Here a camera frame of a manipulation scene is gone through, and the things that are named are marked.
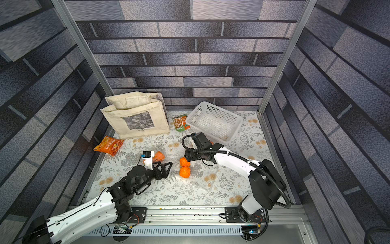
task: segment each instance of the tote bag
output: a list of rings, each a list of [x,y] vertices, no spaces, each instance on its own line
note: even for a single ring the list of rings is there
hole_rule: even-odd
[[[132,92],[106,97],[101,109],[120,139],[170,132],[160,93]]]

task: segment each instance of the white plastic basket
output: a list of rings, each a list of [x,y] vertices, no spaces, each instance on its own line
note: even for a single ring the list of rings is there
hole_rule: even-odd
[[[201,102],[189,114],[186,123],[195,132],[203,132],[213,142],[229,143],[237,134],[243,119],[226,109]]]

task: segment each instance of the wall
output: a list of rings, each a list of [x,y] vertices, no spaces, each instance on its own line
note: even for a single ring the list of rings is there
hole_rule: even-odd
[[[318,0],[266,108],[320,243],[363,243],[389,226],[389,11],[385,0]]]
[[[255,110],[305,1],[65,1],[115,94]]]
[[[98,110],[105,92],[49,0],[2,2],[0,53],[0,236],[9,244],[35,217],[77,201],[108,124]]]

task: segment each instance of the snack bag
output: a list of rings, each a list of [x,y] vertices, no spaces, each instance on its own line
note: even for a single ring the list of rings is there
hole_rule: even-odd
[[[103,141],[94,148],[94,151],[101,151],[103,153],[108,153],[111,156],[115,156],[123,145],[123,142],[124,140],[115,139],[107,135],[104,137]]]
[[[175,124],[175,128],[177,131],[185,131],[187,130],[190,126],[186,123],[187,115],[183,114],[180,116],[177,116],[173,118],[173,123]]]

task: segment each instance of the green food package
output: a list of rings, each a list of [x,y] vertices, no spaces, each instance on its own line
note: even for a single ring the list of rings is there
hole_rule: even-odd
[[[179,115],[175,118],[173,118],[173,123],[175,124],[175,128],[177,131],[185,131],[190,126],[186,123],[187,115]]]

